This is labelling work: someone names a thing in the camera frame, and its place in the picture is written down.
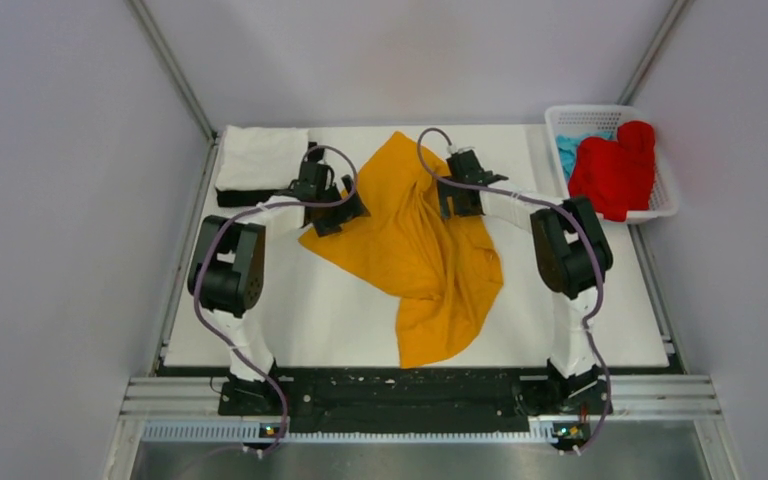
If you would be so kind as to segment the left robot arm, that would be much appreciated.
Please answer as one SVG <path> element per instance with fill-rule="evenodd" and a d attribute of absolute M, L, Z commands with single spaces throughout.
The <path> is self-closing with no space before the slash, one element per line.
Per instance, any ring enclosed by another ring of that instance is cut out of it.
<path fill-rule="evenodd" d="M 356 178 L 355 168 L 336 179 L 329 165 L 305 161 L 288 188 L 229 218 L 209 215 L 202 221 L 187 289 L 199 323 L 229 351 L 221 414 L 287 411 L 286 395 L 271 373 L 275 356 L 266 344 L 262 323 L 245 315 L 265 287 L 268 241 L 306 227 L 320 237 L 333 235 L 349 221 L 367 215 Z"/>

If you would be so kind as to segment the yellow t-shirt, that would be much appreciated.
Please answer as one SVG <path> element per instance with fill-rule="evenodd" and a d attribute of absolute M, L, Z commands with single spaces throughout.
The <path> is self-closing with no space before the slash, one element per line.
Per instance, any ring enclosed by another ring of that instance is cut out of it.
<path fill-rule="evenodd" d="M 503 285 L 501 259 L 479 217 L 442 218 L 434 174 L 448 167 L 395 132 L 363 165 L 368 213 L 341 232 L 303 234 L 310 252 L 399 300 L 399 364 L 448 360 L 479 336 Z"/>

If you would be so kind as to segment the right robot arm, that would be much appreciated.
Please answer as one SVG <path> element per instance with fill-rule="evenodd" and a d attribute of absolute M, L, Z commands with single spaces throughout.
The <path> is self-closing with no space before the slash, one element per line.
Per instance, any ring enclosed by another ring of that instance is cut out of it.
<path fill-rule="evenodd" d="M 610 372 L 595 344 L 593 319 L 604 301 L 613 253 L 591 202 L 521 193 L 484 169 L 471 149 L 451 151 L 437 179 L 444 219 L 486 216 L 530 234 L 540 279 L 552 293 L 554 333 L 547 378 L 515 392 L 526 415 L 584 414 L 610 402 Z"/>

